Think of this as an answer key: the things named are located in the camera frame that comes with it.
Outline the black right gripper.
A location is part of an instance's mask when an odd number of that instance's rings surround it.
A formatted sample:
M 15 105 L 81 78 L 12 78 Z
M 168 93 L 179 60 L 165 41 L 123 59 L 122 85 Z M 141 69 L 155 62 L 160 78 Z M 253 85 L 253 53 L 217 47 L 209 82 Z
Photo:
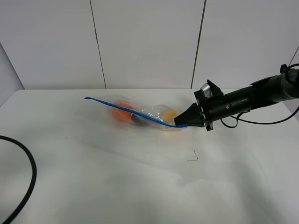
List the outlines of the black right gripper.
M 210 80 L 207 80 L 211 87 L 213 96 L 206 98 L 203 91 L 200 89 L 194 92 L 197 103 L 193 103 L 185 112 L 174 118 L 174 123 L 177 126 L 195 126 L 205 127 L 207 131 L 213 130 L 213 122 L 210 115 L 210 102 L 223 96 L 221 89 Z

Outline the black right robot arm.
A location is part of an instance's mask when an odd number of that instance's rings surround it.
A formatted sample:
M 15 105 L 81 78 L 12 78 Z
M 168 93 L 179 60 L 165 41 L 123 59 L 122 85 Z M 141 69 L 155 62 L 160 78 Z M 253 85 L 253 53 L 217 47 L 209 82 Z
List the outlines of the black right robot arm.
M 174 118 L 177 126 L 213 129 L 213 122 L 240 116 L 251 110 L 299 97 L 299 71 L 294 66 L 281 66 L 280 75 L 267 77 L 250 86 L 224 94 L 210 80 L 194 93 L 196 102 Z

